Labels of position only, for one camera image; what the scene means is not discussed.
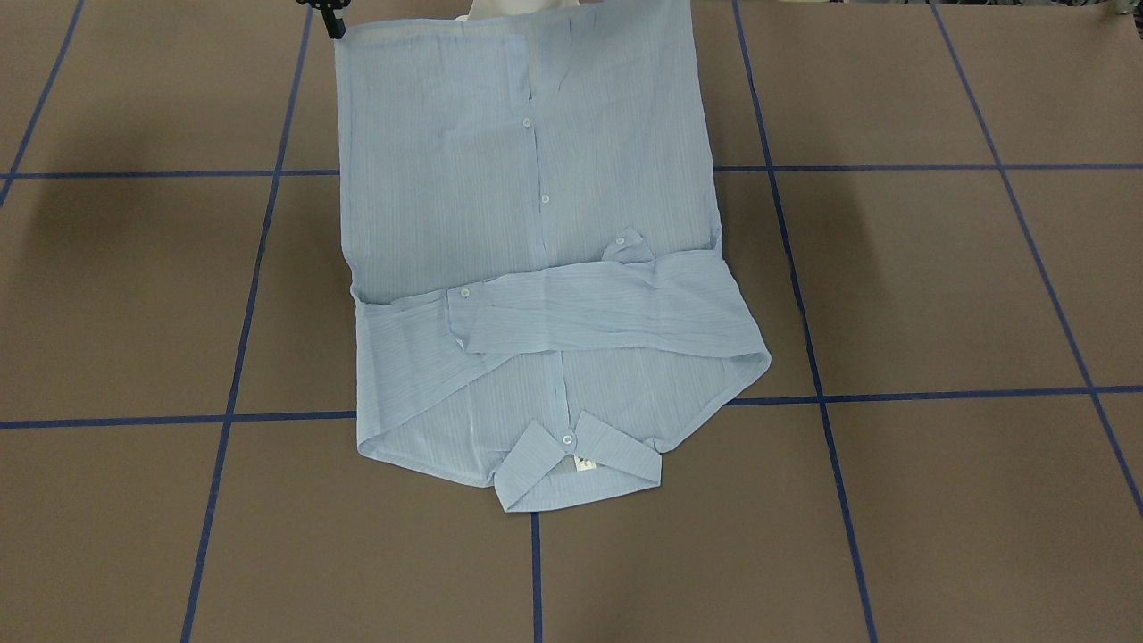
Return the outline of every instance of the brown tile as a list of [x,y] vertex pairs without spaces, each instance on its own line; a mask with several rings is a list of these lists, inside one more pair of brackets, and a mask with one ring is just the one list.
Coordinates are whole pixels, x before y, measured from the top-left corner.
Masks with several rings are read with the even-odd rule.
[[74,8],[74,2],[5,2],[0,6],[5,16],[0,22],[0,42],[3,42],[0,167],[3,171],[8,171],[16,156]]
[[222,412],[269,183],[17,180],[0,216],[0,417]]
[[218,429],[0,432],[3,638],[177,641]]
[[1143,162],[1143,45],[1112,5],[941,8],[1005,162]]
[[[377,21],[455,18],[469,13],[471,6],[471,0],[359,1],[346,10],[345,25],[352,29]],[[338,167],[334,46],[320,16],[314,14],[313,21],[286,151],[286,167],[289,169]]]
[[1140,641],[1143,523],[1090,399],[830,413],[881,641]]
[[817,409],[725,409],[663,487],[544,514],[544,638],[865,641]]
[[1103,395],[1100,401],[1135,484],[1143,485],[1143,395]]
[[814,395],[801,313],[790,284],[774,199],[765,174],[718,174],[714,179],[730,272],[758,320],[774,362],[740,397]]
[[527,515],[358,456],[351,421],[237,425],[194,641],[530,640],[530,552]]
[[1009,174],[1095,384],[1143,385],[1143,170]]
[[730,2],[697,0],[692,10],[714,164],[762,164],[762,143]]
[[1082,386],[998,172],[778,182],[825,393]]
[[336,176],[281,179],[238,396],[240,412],[354,405],[353,300]]
[[88,0],[22,169],[274,166],[304,13]]
[[928,7],[743,2],[742,18],[775,163],[992,162]]

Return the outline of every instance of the blue fabric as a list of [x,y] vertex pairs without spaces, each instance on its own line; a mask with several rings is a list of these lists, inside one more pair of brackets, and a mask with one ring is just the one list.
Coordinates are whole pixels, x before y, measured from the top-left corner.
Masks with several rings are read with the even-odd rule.
[[770,363],[722,259],[689,2],[335,50],[360,453],[507,512],[657,487]]

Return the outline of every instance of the button-up shirt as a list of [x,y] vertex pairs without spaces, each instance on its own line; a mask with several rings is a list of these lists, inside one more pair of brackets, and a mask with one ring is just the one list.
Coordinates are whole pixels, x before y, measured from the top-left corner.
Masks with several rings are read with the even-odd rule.
[[769,367],[722,259],[687,0],[336,42],[358,450],[506,512],[654,488]]

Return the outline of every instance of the folded sleeve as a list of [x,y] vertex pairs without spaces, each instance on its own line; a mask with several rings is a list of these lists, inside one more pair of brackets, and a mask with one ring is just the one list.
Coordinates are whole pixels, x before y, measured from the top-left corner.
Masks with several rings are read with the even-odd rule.
[[765,353],[717,250],[598,260],[450,288],[448,329],[467,354],[654,348],[700,357]]

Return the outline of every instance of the folded shirt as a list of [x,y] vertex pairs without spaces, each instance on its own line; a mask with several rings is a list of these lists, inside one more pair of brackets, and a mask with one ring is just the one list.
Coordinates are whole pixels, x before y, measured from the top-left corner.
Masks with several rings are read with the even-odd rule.
[[770,362],[722,259],[689,2],[335,50],[360,453],[506,512],[657,487]]

